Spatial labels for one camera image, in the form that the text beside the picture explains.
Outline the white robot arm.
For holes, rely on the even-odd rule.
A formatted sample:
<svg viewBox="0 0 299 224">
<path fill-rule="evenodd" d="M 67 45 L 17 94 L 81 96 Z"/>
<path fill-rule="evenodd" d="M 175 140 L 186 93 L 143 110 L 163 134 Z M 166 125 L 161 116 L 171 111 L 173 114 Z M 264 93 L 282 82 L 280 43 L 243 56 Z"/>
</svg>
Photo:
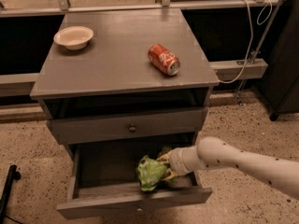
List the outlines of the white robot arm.
<svg viewBox="0 0 299 224">
<path fill-rule="evenodd" d="M 247 152 L 216 137 L 205 137 L 192 147 L 178 147 L 157 159 L 170 165 L 170 175 L 231 167 L 299 200 L 299 162 Z"/>
</svg>

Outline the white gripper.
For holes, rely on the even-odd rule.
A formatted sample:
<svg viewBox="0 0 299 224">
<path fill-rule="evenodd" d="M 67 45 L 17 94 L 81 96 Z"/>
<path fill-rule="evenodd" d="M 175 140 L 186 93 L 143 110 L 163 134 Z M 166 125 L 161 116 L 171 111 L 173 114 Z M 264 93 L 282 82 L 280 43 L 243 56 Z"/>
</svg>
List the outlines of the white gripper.
<svg viewBox="0 0 299 224">
<path fill-rule="evenodd" d="M 163 181 L 170 181 L 178 175 L 186 175 L 190 172 L 184 164 L 183 151 L 183 148 L 175 148 L 156 159 L 160 163 L 170 163 L 172 169 L 168 169 L 164 173 L 162 177 Z"/>
</svg>

